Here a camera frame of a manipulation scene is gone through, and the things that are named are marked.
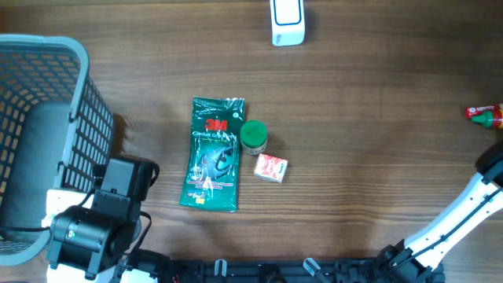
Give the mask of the yellow bottle green cap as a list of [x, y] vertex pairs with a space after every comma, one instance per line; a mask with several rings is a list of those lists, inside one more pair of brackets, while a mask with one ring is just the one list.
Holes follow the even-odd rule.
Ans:
[[471, 118], [473, 123], [477, 123], [485, 128], [494, 128], [501, 129], [502, 128], [502, 110], [491, 110], [484, 111], [477, 116], [473, 116]]

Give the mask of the green lid small jar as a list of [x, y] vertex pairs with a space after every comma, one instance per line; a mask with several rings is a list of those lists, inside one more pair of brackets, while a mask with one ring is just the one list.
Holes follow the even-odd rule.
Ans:
[[240, 129], [240, 142], [243, 152], [248, 155], [259, 155], [267, 146], [268, 130], [258, 120], [249, 120]]

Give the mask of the red white small box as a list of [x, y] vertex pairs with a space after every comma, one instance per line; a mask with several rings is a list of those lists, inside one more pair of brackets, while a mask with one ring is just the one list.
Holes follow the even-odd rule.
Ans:
[[271, 182], [282, 183], [288, 167], [288, 161], [260, 153], [254, 169], [254, 175]]

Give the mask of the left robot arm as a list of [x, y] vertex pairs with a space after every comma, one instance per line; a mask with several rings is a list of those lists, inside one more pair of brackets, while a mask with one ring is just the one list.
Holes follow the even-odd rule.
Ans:
[[141, 230], [141, 203], [157, 163], [120, 157], [93, 168], [93, 188], [50, 226], [48, 282], [118, 282], [123, 256]]

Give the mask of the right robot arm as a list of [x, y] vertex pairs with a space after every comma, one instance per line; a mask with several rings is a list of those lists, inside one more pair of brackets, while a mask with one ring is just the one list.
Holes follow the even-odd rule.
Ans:
[[482, 221], [502, 209], [502, 143], [475, 162], [461, 194], [419, 232], [388, 246], [374, 261], [374, 282], [444, 282], [441, 262]]

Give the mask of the green 3M gloves packet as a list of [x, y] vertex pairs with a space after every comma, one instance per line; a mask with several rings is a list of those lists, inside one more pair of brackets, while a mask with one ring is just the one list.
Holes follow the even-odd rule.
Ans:
[[189, 162], [179, 201], [207, 211], [236, 211], [243, 98], [193, 99]]

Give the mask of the red Nescafe stick sachet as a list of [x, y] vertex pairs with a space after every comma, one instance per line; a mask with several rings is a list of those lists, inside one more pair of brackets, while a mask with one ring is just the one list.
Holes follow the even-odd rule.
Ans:
[[479, 106], [479, 107], [467, 107], [465, 109], [465, 117], [467, 119], [471, 119], [473, 116], [478, 116], [485, 111], [494, 111], [497, 109], [502, 109], [502, 103], [493, 104], [493, 105], [486, 105], [486, 106]]

